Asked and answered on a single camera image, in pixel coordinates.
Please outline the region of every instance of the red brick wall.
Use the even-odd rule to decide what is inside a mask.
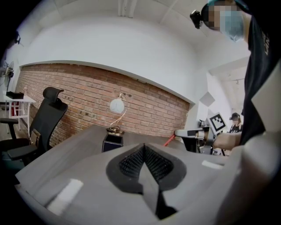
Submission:
[[[41,64],[22,68],[17,91],[27,86],[27,95],[36,100],[31,120],[42,100],[42,92],[52,86],[64,89],[59,97],[68,104],[51,138],[56,145],[93,124],[109,127],[120,117],[109,104],[122,92],[128,111],[119,122],[124,131],[154,136],[170,136],[185,125],[189,103],[160,88],[141,83],[125,75],[89,66]]]

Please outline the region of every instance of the lamp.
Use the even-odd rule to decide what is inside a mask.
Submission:
[[[122,136],[124,134],[124,131],[120,130],[120,127],[118,126],[118,122],[122,119],[122,117],[125,115],[125,113],[127,112],[127,109],[128,109],[128,101],[127,101],[125,95],[120,93],[118,98],[113,99],[111,101],[109,108],[114,113],[122,113],[125,109],[125,105],[124,105],[124,102],[122,100],[122,97],[125,98],[126,103],[127,103],[126,110],[120,118],[118,118],[113,123],[111,123],[110,127],[106,129],[108,134],[116,135],[116,136]]]

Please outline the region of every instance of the office chair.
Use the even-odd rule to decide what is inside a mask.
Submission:
[[[29,138],[16,138],[13,125],[18,123],[17,120],[8,118],[0,119],[0,123],[7,123],[9,125],[12,136],[10,140],[0,141],[2,155],[3,152],[7,152],[8,158],[11,160],[21,159],[26,166],[35,158],[51,149],[49,145],[50,137],[68,108],[68,105],[58,98],[60,92],[63,92],[63,90],[54,87],[47,87],[43,91],[44,99],[29,130],[29,136],[34,129],[40,133],[38,147],[31,145]]]

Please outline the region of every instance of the chair seat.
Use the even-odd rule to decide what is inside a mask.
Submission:
[[[17,149],[27,145],[29,145],[29,140],[26,138],[17,138],[15,140],[9,139],[0,141],[0,149],[2,152],[6,152],[10,149]]]

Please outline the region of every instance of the desk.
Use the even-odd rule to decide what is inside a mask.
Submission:
[[[21,187],[30,195],[33,195],[46,182],[49,182],[80,160],[101,153],[102,141],[106,134],[106,127],[92,125],[50,149],[16,174]],[[163,145],[166,141],[167,138],[130,132],[125,132],[123,136],[124,146],[139,143]],[[186,152],[184,144],[178,140],[170,142],[168,147]]]
[[[5,101],[5,114],[7,116],[7,102],[9,102],[9,118],[11,119],[18,119],[18,128],[21,129],[21,126],[20,126],[20,121],[19,119],[20,118],[27,118],[27,130],[28,130],[28,134],[29,134],[29,109],[30,109],[30,103],[35,103],[36,101],[33,100],[32,98],[30,98],[29,96],[25,95],[23,97],[23,99],[12,99],[12,98],[9,98],[7,95],[6,95],[6,91],[3,91],[3,97],[4,97],[4,101]],[[12,116],[11,115],[11,108],[12,108],[12,102],[19,102],[19,105],[14,105],[14,111],[15,111],[15,107],[18,107],[19,109],[17,110],[18,111],[18,116]],[[25,109],[23,107],[23,103],[24,102],[27,102],[28,103],[28,106],[27,106],[27,114],[25,113]]]

